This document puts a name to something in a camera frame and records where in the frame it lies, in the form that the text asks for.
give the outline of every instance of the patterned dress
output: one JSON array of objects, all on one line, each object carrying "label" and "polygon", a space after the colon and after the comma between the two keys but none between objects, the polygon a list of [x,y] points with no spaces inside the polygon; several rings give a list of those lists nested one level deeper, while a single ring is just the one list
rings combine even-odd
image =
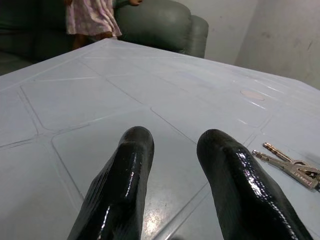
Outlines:
[{"label": "patterned dress", "polygon": [[95,36],[112,32],[121,36],[114,18],[113,0],[73,0],[66,9],[66,30],[68,34]]}]

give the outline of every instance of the table surface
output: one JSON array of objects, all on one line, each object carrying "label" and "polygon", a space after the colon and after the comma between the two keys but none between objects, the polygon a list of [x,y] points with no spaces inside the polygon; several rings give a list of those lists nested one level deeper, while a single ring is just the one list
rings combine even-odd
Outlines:
[{"label": "table surface", "polygon": [[[302,82],[117,40],[0,76],[1,238],[66,239],[122,134],[144,126],[155,155],[142,239],[222,240],[199,136],[270,142],[320,168],[319,123],[320,91]],[[320,194],[259,163],[320,240]]]}]

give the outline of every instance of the child's hand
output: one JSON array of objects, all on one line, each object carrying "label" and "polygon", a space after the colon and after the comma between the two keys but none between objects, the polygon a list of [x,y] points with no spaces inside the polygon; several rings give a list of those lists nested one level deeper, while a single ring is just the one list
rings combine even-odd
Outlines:
[{"label": "child's hand", "polygon": [[72,0],[64,0],[64,5],[70,6],[72,3]]},{"label": "child's hand", "polygon": [[138,6],[140,3],[142,3],[143,0],[129,0],[130,4],[132,6]]}]

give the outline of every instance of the sofa armrest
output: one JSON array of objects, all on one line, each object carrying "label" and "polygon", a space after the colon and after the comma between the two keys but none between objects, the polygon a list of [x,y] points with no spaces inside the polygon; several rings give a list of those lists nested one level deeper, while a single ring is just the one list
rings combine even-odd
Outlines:
[{"label": "sofa armrest", "polygon": [[201,17],[192,15],[192,28],[189,35],[189,41],[187,43],[184,53],[190,56],[204,58],[207,37],[209,32],[209,24]]}]

